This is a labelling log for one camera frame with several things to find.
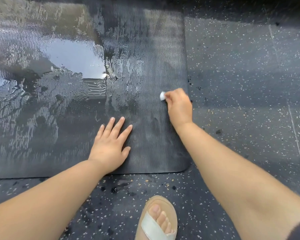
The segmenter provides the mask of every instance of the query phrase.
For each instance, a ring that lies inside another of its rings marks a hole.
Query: wet mat
[[[115,173],[190,163],[161,91],[187,91],[184,20],[163,0],[0,0],[0,178],[88,158],[102,123],[134,129]]]

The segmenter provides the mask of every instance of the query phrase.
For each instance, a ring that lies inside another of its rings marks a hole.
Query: yoga mat
[[[188,89],[183,14],[164,0],[64,1],[0,0],[0,178],[87,159],[100,125],[120,116],[132,149],[114,173],[185,170],[159,99]]]

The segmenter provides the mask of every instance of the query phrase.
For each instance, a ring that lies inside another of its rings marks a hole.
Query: beige sandal
[[[157,222],[150,216],[148,210],[151,206],[157,204],[160,206],[162,211],[165,211],[169,222],[171,223],[171,229],[174,230],[173,233],[164,234],[164,231],[157,224]],[[151,197],[145,204],[143,211],[140,216],[138,227],[136,229],[136,238],[139,240],[141,238],[142,232],[148,237],[149,240],[175,240],[177,235],[178,219],[176,210],[173,205],[164,197],[156,195]]]

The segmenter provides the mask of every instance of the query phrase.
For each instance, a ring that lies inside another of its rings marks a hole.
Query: person's right arm
[[[287,239],[300,223],[300,196],[194,124],[181,88],[165,95],[172,125],[240,237]]]

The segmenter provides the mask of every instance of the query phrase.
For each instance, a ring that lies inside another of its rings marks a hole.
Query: toe
[[[162,211],[160,216],[157,218],[157,224],[161,227],[161,225],[164,223],[164,221],[166,220],[166,216],[167,214]]]
[[[171,223],[170,222],[168,222],[168,226],[167,226],[166,230],[164,231],[164,233],[165,234],[172,233],[172,231],[171,231]]]
[[[168,217],[166,217],[165,220],[164,220],[164,222],[161,225],[161,229],[163,230],[163,232],[166,231],[168,223],[169,223],[169,219],[168,219]]]
[[[154,204],[153,206],[150,207],[148,212],[149,212],[149,215],[152,216],[153,219],[157,220],[161,213],[160,206],[157,204]]]

